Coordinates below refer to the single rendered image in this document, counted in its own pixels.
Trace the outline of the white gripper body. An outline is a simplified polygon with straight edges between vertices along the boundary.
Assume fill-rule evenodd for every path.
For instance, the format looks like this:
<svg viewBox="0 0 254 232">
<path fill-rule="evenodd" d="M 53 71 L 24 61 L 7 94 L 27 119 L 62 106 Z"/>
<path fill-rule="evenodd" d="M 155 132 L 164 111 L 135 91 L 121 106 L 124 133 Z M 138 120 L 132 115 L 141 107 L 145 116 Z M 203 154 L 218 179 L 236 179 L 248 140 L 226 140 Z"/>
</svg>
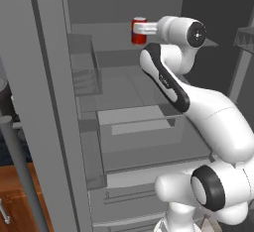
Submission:
<svg viewBox="0 0 254 232">
<path fill-rule="evenodd" d="M 155 22 L 149 23 L 135 23 L 133 25 L 133 33 L 137 35 L 156 35 L 157 24 Z"/>
</svg>

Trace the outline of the grey fridge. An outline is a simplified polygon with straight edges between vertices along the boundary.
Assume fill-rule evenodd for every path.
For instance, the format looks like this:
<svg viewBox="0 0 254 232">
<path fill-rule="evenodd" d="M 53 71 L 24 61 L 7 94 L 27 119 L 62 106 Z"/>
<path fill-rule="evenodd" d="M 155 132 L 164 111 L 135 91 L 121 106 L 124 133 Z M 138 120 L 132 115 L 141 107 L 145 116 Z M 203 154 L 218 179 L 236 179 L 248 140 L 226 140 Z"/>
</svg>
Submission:
<svg viewBox="0 0 254 232">
<path fill-rule="evenodd" d="M 165 15 L 187 16 L 209 24 L 211 1 L 68 0 L 71 33 L 91 35 L 101 72 L 101 93 L 77 96 L 81 113 L 81 138 L 91 162 L 101 162 L 104 168 L 99 111 L 171 105 L 138 64 L 140 49 L 131 43 L 132 18 L 142 16 L 154 21 Z M 156 171 L 202 162 L 208 155 L 208 148 L 186 120 L 182 140 L 160 148 L 159 154 L 166 156 L 164 163 L 113 173 L 105 171 L 107 184 L 103 188 L 153 183 Z"/>
</svg>

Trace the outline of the clear fridge door bin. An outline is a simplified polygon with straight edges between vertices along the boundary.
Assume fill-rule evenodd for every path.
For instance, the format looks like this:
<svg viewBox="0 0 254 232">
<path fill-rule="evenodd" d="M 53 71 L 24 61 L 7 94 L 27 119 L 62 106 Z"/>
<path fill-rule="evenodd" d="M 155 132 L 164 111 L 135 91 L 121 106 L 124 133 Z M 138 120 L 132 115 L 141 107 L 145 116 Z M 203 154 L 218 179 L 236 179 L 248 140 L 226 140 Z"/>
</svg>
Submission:
<svg viewBox="0 0 254 232">
<path fill-rule="evenodd" d="M 101 72 L 91 35 L 68 34 L 68 49 L 76 96 L 101 93 Z"/>
</svg>

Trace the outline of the grey fridge door with shelf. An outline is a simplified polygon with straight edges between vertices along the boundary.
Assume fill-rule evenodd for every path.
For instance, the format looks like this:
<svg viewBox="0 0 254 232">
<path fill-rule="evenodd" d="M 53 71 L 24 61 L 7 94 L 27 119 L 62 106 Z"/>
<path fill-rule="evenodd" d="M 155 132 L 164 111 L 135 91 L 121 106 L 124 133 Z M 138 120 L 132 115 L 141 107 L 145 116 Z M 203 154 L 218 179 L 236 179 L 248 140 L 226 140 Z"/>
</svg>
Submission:
<svg viewBox="0 0 254 232">
<path fill-rule="evenodd" d="M 230 85 L 229 98 L 236 103 L 249 63 L 254 56 L 254 26 L 239 28 L 234 46 L 240 50 L 240 55 Z"/>
</svg>

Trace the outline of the clear fridge drawer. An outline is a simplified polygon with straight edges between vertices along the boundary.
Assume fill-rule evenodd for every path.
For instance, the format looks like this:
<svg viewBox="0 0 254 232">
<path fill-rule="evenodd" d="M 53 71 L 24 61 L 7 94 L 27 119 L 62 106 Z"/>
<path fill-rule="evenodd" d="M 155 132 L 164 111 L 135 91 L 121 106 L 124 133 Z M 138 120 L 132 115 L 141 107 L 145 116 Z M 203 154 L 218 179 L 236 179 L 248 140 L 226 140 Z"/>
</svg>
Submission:
<svg viewBox="0 0 254 232">
<path fill-rule="evenodd" d="M 182 140 L 186 119 L 171 105 L 99 111 L 100 146 L 108 173 L 166 161 L 160 148 Z"/>
</svg>

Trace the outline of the red soda can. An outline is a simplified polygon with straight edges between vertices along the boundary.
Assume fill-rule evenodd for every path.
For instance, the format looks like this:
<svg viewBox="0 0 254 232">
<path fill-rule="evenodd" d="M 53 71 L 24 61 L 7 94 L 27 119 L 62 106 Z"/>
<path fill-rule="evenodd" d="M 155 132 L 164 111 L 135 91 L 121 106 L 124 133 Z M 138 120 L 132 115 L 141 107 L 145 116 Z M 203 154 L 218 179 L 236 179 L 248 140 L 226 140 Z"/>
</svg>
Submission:
<svg viewBox="0 0 254 232">
<path fill-rule="evenodd" d="M 134 25 L 135 23 L 146 23 L 147 19 L 144 17 L 135 17 L 132 20 L 132 24 Z M 141 34 L 136 34 L 134 32 L 134 26 L 131 26 L 131 43 L 133 45 L 144 45 L 147 42 L 147 36 L 146 35 L 141 35 Z"/>
</svg>

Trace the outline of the grey freezer drawer front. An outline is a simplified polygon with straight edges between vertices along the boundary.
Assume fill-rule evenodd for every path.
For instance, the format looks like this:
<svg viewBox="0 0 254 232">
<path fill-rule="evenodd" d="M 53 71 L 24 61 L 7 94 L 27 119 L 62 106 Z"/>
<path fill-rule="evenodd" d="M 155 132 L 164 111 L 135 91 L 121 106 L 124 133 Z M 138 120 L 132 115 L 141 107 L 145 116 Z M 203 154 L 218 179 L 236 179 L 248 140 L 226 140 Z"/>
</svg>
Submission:
<svg viewBox="0 0 254 232">
<path fill-rule="evenodd" d="M 153 183 L 96 189 L 89 198 L 93 232 L 152 231 L 168 207 Z"/>
</svg>

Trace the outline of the brown wooden cabinet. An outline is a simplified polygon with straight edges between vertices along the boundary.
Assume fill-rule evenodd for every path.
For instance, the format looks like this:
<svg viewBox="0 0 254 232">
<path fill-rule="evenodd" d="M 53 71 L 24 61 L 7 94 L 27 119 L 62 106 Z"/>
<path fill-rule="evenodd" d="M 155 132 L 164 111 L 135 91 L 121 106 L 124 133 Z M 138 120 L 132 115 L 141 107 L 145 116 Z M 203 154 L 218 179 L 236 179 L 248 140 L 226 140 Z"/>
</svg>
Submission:
<svg viewBox="0 0 254 232">
<path fill-rule="evenodd" d="M 0 167 L 0 199 L 10 217 L 7 224 L 0 212 L 0 232 L 39 232 L 14 166 Z"/>
</svg>

